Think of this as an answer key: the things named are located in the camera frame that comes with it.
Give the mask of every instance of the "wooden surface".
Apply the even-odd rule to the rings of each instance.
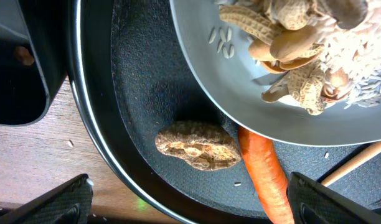
[[[0,126],[0,208],[17,208],[81,173],[94,181],[92,213],[98,217],[177,223],[132,193],[106,165],[65,80],[41,121]]]

